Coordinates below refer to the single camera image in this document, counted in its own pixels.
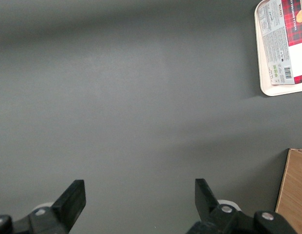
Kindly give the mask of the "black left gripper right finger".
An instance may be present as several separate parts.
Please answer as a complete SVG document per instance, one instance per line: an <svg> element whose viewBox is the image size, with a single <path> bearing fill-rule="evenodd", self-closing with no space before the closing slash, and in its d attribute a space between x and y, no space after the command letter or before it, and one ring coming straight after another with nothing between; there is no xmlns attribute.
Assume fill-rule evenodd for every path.
<svg viewBox="0 0 302 234"><path fill-rule="evenodd" d="M195 180L195 205L200 221L188 234L295 234L296 231L280 214L256 211L245 215L230 204L221 204L205 179Z"/></svg>

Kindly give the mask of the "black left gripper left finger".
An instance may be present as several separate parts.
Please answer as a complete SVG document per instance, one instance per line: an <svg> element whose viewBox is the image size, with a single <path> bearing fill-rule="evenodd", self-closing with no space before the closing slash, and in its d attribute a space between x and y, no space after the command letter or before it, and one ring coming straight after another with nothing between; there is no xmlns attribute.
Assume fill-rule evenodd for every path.
<svg viewBox="0 0 302 234"><path fill-rule="evenodd" d="M0 234L68 234L85 205L85 182L74 180L51 206L36 208L17 221L0 215Z"/></svg>

